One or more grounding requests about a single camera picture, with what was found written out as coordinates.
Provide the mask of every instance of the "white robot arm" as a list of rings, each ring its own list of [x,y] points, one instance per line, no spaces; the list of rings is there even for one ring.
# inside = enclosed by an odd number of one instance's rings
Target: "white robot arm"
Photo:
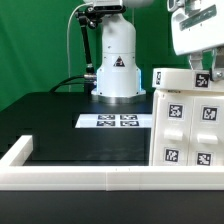
[[[189,54],[192,69],[203,69],[202,54],[213,51],[211,78],[224,79],[224,1],[168,0],[173,45],[177,55]]]
[[[135,63],[136,31],[119,10],[150,5],[153,0],[84,0],[88,11],[102,14],[102,65],[92,96],[107,103],[130,103],[145,98],[141,71]]]

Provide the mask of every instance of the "black cable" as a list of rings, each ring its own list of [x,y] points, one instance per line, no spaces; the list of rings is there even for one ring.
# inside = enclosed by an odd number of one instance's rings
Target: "black cable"
[[[55,92],[55,90],[56,90],[57,88],[59,88],[59,87],[62,86],[63,84],[66,84],[67,82],[72,81],[72,80],[74,80],[74,79],[81,79],[81,78],[84,78],[84,75],[72,76],[72,77],[70,77],[70,78],[67,78],[67,79],[63,80],[62,82],[58,83],[58,84],[57,84],[56,86],[54,86],[53,88],[51,88],[51,90],[50,90],[49,92],[53,93],[53,92]]]

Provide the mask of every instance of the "white border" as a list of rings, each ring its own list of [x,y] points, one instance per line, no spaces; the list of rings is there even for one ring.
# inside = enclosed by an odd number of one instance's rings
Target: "white border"
[[[0,190],[224,190],[223,166],[21,166],[32,147],[22,136],[0,160]]]

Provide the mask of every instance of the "green wall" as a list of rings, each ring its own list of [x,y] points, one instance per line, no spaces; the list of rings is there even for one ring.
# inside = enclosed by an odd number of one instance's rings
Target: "green wall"
[[[81,0],[0,0],[0,110],[29,92],[49,91],[68,77],[66,30],[72,10]],[[132,21],[132,10],[125,13]],[[166,0],[134,10],[137,29],[137,65],[143,87],[151,88],[156,67],[188,67],[186,57],[172,48],[170,14]],[[101,64],[100,28],[90,30],[93,61]],[[71,27],[72,75],[85,72],[83,44],[78,22]],[[82,86],[73,91],[83,91]]]

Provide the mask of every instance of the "black table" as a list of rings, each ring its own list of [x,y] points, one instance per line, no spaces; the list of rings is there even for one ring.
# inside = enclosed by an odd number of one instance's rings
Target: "black table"
[[[3,156],[34,136],[25,165],[148,165],[150,129],[75,129],[82,114],[149,114],[141,103],[97,103],[83,93],[31,93],[0,113]],[[0,223],[222,223],[223,191],[1,191]]]

